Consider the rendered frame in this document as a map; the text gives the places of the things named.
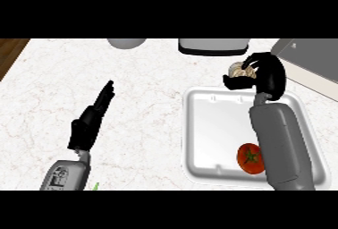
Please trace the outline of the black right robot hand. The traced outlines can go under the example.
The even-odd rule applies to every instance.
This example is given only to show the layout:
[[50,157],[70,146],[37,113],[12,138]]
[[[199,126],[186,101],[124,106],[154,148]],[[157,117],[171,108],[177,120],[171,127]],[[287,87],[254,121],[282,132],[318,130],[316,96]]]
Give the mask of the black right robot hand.
[[245,70],[248,67],[257,69],[257,77],[223,75],[225,86],[229,90],[257,87],[257,93],[270,94],[269,101],[279,100],[285,91],[287,74],[278,56],[270,52],[251,54],[241,68]]

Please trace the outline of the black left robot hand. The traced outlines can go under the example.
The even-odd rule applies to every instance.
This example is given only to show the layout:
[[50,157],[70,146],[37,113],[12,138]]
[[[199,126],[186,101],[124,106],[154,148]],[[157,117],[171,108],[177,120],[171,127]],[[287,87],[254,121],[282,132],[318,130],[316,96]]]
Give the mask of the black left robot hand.
[[71,122],[68,149],[86,151],[92,149],[114,96],[114,81],[109,81],[102,88],[95,104],[86,107],[80,118]]

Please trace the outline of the cream frosted cupcake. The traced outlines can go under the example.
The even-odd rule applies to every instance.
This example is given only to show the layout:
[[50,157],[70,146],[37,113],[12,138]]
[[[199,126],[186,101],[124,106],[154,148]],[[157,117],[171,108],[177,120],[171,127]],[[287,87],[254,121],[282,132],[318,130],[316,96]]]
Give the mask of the cream frosted cupcake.
[[254,79],[257,77],[254,68],[251,66],[247,66],[247,68],[242,69],[242,65],[244,65],[242,62],[236,62],[232,64],[229,68],[229,76],[232,78],[245,76]]

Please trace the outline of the white rectangular tray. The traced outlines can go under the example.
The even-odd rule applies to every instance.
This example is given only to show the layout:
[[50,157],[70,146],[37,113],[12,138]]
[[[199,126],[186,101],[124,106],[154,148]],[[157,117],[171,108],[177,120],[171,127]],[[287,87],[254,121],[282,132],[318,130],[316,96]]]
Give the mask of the white rectangular tray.
[[[259,145],[250,119],[257,93],[198,87],[183,96],[182,167],[194,182],[269,188],[266,170],[248,174],[239,167],[238,149],[245,143]],[[331,172],[307,119],[307,110],[297,95],[285,93],[278,102],[288,105],[297,117],[312,161],[315,188],[331,187]]]

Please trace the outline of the grey flat appliance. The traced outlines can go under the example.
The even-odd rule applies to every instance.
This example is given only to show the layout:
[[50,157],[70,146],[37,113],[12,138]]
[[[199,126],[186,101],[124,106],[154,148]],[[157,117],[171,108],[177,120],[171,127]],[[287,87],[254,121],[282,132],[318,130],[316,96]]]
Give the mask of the grey flat appliance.
[[270,52],[287,77],[338,102],[338,38],[281,38]]

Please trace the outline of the white and black appliance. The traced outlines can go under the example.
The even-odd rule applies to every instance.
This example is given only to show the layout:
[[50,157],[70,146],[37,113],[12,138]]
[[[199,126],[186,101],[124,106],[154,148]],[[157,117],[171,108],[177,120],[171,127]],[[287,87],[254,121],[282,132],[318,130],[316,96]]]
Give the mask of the white and black appliance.
[[186,55],[242,55],[248,49],[248,38],[180,38],[179,51]]

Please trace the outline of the grey rounded bowl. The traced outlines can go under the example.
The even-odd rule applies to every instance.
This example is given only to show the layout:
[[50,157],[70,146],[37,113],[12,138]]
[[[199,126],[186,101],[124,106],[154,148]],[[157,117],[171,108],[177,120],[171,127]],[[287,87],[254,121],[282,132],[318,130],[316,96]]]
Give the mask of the grey rounded bowl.
[[145,42],[145,38],[109,38],[108,43],[117,49],[133,49]]

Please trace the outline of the red tomato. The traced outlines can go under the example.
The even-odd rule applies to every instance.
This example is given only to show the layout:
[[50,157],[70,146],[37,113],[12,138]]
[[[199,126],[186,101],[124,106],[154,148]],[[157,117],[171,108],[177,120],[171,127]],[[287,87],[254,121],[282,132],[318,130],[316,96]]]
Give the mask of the red tomato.
[[248,174],[261,174],[266,170],[260,146],[245,143],[238,149],[238,164]]

